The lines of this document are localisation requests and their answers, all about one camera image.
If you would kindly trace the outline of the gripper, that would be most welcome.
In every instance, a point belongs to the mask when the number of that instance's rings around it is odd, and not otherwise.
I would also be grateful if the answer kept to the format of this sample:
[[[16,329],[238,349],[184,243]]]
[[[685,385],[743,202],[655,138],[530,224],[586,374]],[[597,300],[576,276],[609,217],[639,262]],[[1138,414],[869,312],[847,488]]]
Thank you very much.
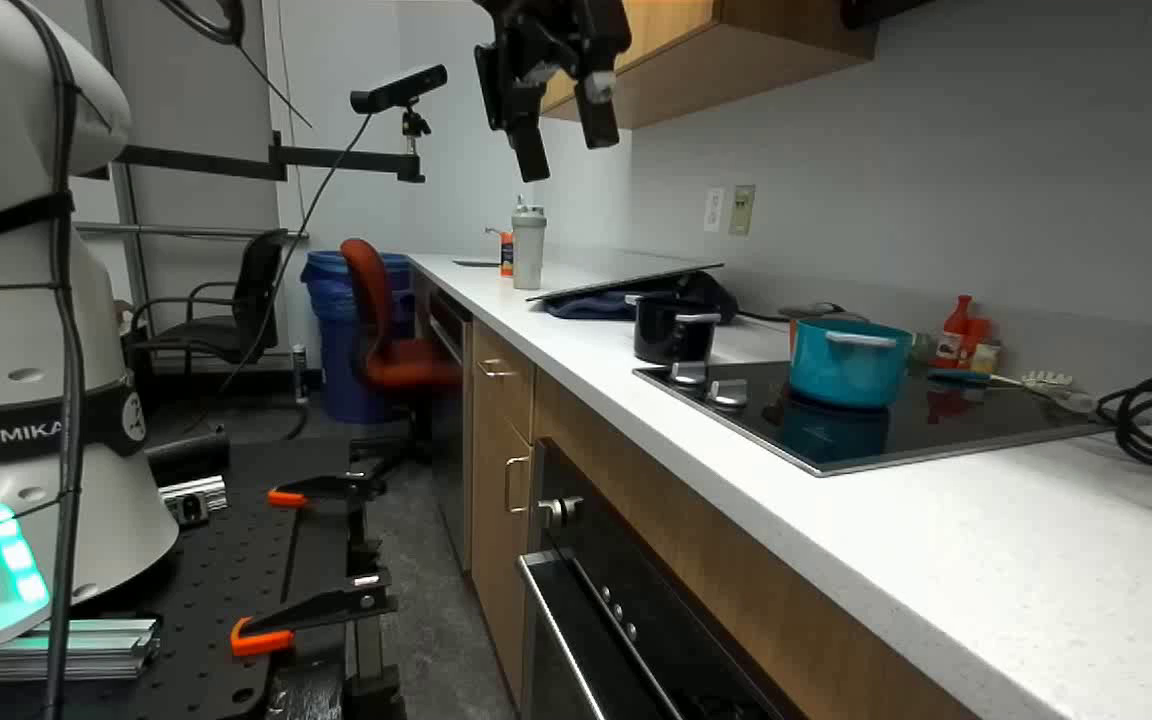
[[[614,63],[630,50],[632,31],[623,0],[473,0],[492,18],[494,45],[476,46],[476,69],[486,122],[505,132],[525,183],[550,179],[539,128],[543,81],[562,70],[588,149],[620,142],[613,96]]]

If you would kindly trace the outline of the black pot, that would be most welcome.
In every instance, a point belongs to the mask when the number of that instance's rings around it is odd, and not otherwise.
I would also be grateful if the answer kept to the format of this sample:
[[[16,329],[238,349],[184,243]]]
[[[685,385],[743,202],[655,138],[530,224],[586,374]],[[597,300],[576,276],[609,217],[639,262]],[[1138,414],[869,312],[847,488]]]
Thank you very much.
[[[707,363],[721,309],[658,293],[628,293],[635,311],[634,356],[655,365]]]

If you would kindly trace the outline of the grey lid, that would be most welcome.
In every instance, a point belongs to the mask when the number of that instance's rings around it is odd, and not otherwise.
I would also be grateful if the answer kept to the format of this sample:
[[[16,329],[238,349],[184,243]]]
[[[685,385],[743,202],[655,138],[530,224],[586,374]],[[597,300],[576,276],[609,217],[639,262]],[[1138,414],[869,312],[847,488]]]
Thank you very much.
[[[846,306],[832,304],[832,302],[814,302],[814,304],[808,305],[780,306],[780,309],[776,310],[776,314],[774,314],[774,319],[782,320],[782,323],[799,323],[801,319],[817,318],[817,316],[841,319],[846,320],[846,323],[869,323],[867,316],[851,313],[851,311],[846,310]]]

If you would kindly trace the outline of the teal pot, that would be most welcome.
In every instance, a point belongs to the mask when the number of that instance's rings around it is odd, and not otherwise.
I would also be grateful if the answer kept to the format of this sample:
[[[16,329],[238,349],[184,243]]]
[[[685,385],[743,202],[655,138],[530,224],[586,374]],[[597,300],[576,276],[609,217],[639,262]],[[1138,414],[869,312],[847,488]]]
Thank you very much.
[[[818,404],[878,410],[900,396],[914,334],[838,316],[795,325],[788,388]]]

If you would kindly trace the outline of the grey shaker bottle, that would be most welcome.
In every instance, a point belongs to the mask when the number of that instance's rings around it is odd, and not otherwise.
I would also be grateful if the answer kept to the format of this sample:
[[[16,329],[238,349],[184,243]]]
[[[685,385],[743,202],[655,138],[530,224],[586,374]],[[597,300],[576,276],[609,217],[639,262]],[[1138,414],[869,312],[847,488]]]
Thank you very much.
[[[511,213],[513,287],[516,290],[539,290],[543,250],[547,233],[547,214],[540,205],[518,196]]]

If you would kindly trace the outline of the dark blue cloth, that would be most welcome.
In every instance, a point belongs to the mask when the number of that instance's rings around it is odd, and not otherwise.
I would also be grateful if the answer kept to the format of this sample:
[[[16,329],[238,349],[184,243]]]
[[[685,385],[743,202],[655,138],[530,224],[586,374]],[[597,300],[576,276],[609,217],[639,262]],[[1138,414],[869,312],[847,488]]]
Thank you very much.
[[[596,287],[593,290],[558,291],[540,300],[545,313],[566,320],[599,320],[599,323],[632,323],[636,310],[626,301],[628,296],[652,296],[679,300],[692,304],[717,306],[719,323],[730,324],[738,311],[732,291],[708,272],[685,272],[641,281]]]

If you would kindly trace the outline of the wooden drawer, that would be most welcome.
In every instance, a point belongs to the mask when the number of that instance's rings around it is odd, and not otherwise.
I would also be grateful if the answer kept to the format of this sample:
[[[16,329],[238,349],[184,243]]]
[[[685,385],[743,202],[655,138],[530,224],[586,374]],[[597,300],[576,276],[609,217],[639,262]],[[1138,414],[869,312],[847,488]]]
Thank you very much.
[[[473,379],[476,396],[483,397],[486,411],[498,420],[508,420],[511,429],[526,444],[532,441],[532,400],[535,400],[535,363],[502,334],[488,327],[482,319],[472,323]],[[517,376],[505,379],[488,379],[476,367],[477,361],[500,357]]]

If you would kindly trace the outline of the red office chair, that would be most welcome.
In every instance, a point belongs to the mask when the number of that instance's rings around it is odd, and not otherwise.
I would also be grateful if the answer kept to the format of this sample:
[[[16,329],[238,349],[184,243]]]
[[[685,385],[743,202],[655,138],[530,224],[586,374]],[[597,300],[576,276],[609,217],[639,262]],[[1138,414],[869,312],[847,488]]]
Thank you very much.
[[[376,247],[365,240],[348,238],[340,245],[340,255],[361,327],[372,331],[356,341],[353,377],[404,411],[412,441],[429,448],[433,442],[435,397],[461,388],[462,370],[438,341],[397,333],[389,273]]]

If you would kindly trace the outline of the blue trash bin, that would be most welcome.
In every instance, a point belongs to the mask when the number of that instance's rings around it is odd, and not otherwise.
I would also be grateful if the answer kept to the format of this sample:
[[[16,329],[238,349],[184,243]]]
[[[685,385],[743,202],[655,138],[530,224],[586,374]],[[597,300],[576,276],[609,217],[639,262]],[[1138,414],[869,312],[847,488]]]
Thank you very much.
[[[393,420],[396,410],[355,378],[361,341],[369,340],[372,325],[358,314],[351,275],[339,251],[308,252],[300,275],[319,328],[323,407],[339,423],[378,425]]]

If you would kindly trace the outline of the dishwasher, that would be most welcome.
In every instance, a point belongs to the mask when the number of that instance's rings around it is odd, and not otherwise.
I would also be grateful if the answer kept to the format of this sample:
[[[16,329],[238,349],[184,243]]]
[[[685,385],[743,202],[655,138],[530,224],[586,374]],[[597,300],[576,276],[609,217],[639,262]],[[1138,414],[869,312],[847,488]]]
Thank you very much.
[[[457,378],[456,386],[435,393],[434,404],[431,407],[431,438],[434,444],[431,473],[435,482],[435,502],[442,515],[445,533],[460,573],[465,575],[471,566],[472,407],[470,373],[467,369],[467,361],[471,355],[471,314],[449,293],[430,291],[429,333],[450,357],[450,365]]]

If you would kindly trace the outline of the black office chair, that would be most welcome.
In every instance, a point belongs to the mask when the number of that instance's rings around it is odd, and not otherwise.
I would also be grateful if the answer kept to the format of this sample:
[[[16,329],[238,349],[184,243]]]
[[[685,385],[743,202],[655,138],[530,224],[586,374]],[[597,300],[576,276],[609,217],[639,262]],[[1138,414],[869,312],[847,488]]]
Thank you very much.
[[[197,378],[197,356],[223,361],[238,370],[259,361],[278,343],[274,304],[276,286],[283,273],[285,238],[288,232],[275,229],[257,234],[247,242],[233,281],[205,282],[183,296],[147,300],[131,314],[124,355],[137,366],[138,357],[157,353],[182,356],[182,382],[188,391],[204,391]],[[143,320],[156,306],[183,306],[184,320],[162,331],[145,331]]]

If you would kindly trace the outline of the oven knob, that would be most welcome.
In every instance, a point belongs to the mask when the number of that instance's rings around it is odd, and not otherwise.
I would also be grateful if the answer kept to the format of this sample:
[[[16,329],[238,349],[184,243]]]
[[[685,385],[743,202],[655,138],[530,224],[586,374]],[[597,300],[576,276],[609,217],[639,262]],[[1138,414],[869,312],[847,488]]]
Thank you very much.
[[[579,524],[584,516],[584,497],[540,498],[535,503],[536,524],[547,532]]]

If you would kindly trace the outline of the black and orange clamp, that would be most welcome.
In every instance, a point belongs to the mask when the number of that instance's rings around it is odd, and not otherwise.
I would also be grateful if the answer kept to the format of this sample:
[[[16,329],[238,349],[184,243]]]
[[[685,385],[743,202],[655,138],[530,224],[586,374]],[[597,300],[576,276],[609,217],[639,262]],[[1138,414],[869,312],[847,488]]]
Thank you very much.
[[[229,632],[230,653],[237,659],[270,655],[294,647],[297,630],[339,626],[397,611],[389,593],[391,573],[380,568],[346,579],[340,588],[306,594],[273,611],[238,619]]]
[[[349,510],[355,510],[374,501],[376,497],[384,495],[387,488],[384,477],[369,473],[314,475],[270,488],[266,501],[270,506],[282,509],[302,509],[312,500],[339,500]]]

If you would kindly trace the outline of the wooden cabinet door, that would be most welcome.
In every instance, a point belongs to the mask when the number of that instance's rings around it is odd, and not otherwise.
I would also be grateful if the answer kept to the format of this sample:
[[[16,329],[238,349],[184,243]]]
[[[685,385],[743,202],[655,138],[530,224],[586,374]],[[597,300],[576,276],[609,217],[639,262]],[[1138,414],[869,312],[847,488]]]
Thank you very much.
[[[472,582],[506,687],[520,706],[526,607],[517,558],[529,551],[530,516],[505,510],[503,470],[508,457],[531,457],[532,450],[508,420],[486,416],[475,416],[473,442]]]

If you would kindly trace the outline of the red bottle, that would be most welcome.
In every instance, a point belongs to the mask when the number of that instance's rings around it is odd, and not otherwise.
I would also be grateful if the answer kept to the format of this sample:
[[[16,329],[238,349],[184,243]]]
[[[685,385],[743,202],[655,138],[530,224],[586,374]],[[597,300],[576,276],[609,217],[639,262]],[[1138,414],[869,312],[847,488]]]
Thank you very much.
[[[940,340],[937,341],[932,357],[932,366],[941,369],[955,369],[958,365],[960,353],[970,329],[970,306],[973,297],[970,295],[958,295],[956,306],[947,316]]]

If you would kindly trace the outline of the black cylinder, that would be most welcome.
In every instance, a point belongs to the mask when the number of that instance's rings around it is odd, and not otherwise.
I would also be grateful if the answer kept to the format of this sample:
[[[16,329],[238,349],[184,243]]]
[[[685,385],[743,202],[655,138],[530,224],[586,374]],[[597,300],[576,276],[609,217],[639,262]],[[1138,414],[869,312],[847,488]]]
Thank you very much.
[[[156,486],[166,488],[211,477],[221,477],[230,465],[230,437],[223,427],[147,447],[147,467]]]

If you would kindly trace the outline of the black glass cooktop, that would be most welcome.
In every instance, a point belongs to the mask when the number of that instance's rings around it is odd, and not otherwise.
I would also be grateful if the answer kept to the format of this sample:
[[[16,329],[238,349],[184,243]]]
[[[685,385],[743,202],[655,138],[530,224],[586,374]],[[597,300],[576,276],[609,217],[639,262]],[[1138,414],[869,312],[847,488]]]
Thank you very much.
[[[818,404],[788,388],[788,363],[708,365],[703,387],[672,386],[667,366],[643,366],[635,376],[735,430],[765,450],[814,477],[836,477],[910,462],[978,454],[1106,432],[1100,420],[1070,414],[1020,388],[954,386],[910,376],[900,396],[881,410]],[[713,381],[745,379],[748,406],[723,411],[708,406]]]

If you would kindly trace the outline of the oven door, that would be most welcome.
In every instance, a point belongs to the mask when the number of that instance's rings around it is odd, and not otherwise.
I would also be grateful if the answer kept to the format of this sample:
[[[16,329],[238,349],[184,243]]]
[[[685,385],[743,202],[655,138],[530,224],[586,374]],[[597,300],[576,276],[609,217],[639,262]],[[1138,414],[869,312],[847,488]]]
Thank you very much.
[[[653,574],[622,606],[570,553],[517,560],[526,591],[522,720],[799,720]]]

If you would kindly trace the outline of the silver metal block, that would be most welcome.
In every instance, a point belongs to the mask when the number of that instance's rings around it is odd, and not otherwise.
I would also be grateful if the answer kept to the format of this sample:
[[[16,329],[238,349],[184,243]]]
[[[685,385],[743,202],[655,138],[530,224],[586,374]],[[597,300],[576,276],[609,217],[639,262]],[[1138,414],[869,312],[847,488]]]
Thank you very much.
[[[157,492],[182,529],[206,525],[212,515],[229,507],[227,483],[220,473],[162,486]]]

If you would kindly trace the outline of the white power strip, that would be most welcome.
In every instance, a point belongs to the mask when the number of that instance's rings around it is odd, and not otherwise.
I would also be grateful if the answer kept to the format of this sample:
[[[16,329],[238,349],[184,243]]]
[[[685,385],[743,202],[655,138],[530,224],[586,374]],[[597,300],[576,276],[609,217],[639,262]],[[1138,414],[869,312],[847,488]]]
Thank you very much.
[[[1074,378],[1059,372],[1028,372],[1020,378],[1021,388],[1047,397],[1070,414],[1093,414],[1096,397],[1074,387]]]

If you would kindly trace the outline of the wooden wall cabinet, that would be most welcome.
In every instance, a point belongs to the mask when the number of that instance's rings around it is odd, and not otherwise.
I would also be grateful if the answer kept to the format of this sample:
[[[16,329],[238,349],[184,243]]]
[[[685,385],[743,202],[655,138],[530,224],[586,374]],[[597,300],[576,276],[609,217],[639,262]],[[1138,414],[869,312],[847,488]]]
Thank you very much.
[[[876,28],[846,28],[842,1],[623,0],[632,41],[614,61],[617,128],[867,63]]]

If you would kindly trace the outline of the metal frame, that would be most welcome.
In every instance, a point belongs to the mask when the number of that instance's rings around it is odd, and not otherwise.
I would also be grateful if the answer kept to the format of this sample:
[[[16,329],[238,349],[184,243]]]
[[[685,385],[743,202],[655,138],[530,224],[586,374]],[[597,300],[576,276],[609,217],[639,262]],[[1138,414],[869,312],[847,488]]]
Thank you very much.
[[[241,0],[247,32],[238,47],[196,33],[159,0],[81,0],[97,59],[131,105],[136,145],[247,160],[268,156],[275,135],[262,0]],[[279,227],[276,194],[265,179],[197,172],[111,168],[123,223],[214,228],[214,237],[126,234],[132,300],[177,296],[236,274],[241,232]]]

